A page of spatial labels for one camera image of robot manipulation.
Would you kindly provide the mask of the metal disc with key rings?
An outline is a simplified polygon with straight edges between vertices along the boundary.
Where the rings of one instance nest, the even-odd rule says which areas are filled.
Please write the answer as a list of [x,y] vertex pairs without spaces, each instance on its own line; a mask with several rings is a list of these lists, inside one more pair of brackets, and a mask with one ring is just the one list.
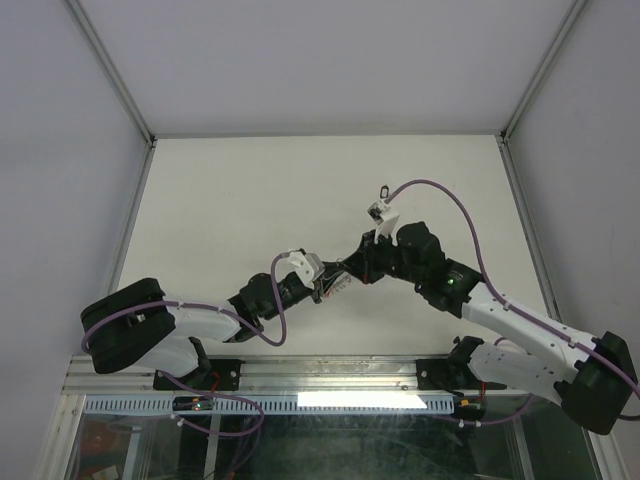
[[325,270],[321,276],[322,298],[327,299],[348,287],[354,280],[353,276],[344,269],[342,259],[326,262]]

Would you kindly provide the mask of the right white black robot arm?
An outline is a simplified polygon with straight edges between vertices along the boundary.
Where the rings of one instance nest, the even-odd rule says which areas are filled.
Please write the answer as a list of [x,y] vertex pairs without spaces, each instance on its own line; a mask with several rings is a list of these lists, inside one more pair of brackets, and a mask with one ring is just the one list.
[[579,426],[607,435],[638,385],[623,338],[541,318],[493,292],[480,272],[448,258],[422,222],[402,226],[394,238],[363,234],[343,267],[364,284],[385,276],[406,281],[435,309],[518,346],[503,351],[463,338],[447,358],[448,378],[459,387],[479,380],[527,391],[558,405]]

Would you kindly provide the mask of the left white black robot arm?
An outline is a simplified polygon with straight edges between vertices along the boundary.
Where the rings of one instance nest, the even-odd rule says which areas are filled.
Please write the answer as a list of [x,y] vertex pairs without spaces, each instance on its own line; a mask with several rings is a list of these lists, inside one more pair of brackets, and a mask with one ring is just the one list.
[[301,251],[284,259],[292,270],[281,280],[274,272],[257,274],[222,305],[167,299],[157,279],[143,278],[81,312],[81,349],[99,374],[137,365],[166,371],[188,388],[201,387],[210,373],[202,340],[259,337],[280,346],[282,338],[265,336],[264,321],[283,318],[306,299],[321,302],[344,273],[340,263]]

